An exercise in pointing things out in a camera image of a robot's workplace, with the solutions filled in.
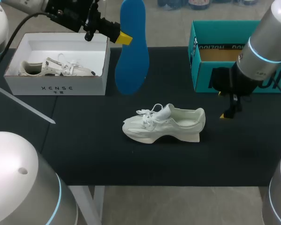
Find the blue insole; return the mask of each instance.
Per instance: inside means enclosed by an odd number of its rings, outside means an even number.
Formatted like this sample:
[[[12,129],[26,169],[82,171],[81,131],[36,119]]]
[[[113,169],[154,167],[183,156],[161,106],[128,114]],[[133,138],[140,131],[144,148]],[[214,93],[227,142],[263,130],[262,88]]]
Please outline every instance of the blue insole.
[[[135,93],[144,83],[149,70],[146,43],[146,9],[142,0],[124,0],[121,8],[121,30],[133,38],[123,45],[116,67],[118,90],[125,95]]]

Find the shoebox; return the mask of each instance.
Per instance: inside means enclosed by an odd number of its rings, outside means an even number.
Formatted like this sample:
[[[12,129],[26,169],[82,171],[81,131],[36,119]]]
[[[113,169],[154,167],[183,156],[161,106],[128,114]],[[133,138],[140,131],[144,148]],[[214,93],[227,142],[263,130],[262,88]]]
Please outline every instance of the shoebox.
[[[5,72],[14,95],[105,95],[110,48],[107,37],[95,34],[91,42],[84,33],[27,33],[16,49]],[[19,76],[22,61],[75,61],[91,69],[96,76]]]
[[[218,92],[210,82],[213,69],[232,67],[258,24],[259,21],[192,22],[188,55],[196,92]],[[281,86],[281,67],[276,71],[275,79]],[[264,81],[254,92],[280,93],[271,79]]]

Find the white shoebox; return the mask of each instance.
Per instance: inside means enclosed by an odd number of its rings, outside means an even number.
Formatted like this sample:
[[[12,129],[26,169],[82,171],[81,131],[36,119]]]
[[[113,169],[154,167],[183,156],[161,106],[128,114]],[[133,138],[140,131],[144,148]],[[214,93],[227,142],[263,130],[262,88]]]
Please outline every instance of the white shoebox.
[[[108,38],[95,34],[91,42],[85,33],[27,33],[21,40],[5,72],[5,79],[14,95],[105,95],[110,48]],[[19,76],[22,61],[77,61],[96,76]]]

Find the white sneaker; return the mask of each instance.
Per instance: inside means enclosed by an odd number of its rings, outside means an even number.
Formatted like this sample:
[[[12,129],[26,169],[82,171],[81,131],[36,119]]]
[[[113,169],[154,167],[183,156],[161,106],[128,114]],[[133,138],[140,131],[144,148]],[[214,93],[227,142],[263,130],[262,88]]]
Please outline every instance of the white sneaker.
[[[47,58],[43,63],[28,63],[20,65],[19,76],[95,76],[95,72],[81,67],[78,63],[67,63]]]
[[[161,111],[154,112],[160,105]],[[202,108],[185,110],[167,104],[164,108],[156,104],[152,110],[138,110],[139,115],[124,121],[123,132],[131,139],[152,144],[164,135],[171,135],[185,142],[200,142],[206,118]]]

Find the black table mat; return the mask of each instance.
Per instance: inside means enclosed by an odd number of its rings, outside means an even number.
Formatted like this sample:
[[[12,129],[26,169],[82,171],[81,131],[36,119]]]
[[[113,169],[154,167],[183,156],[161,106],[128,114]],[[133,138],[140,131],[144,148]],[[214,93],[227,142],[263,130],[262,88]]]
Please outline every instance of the black table mat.
[[[14,54],[10,49],[0,64],[0,87],[11,93],[3,75]],[[17,96],[20,100],[51,117],[56,101],[55,96]],[[41,151],[49,122],[35,115],[0,93],[0,131],[18,134],[27,139],[38,151]]]
[[[58,97],[45,159],[68,185],[267,186],[281,158],[281,95],[254,94],[234,120],[228,98],[195,93],[187,47],[149,48],[150,69],[133,96],[117,91],[111,50],[106,96]],[[154,104],[206,111],[200,143],[127,138],[122,121]]]

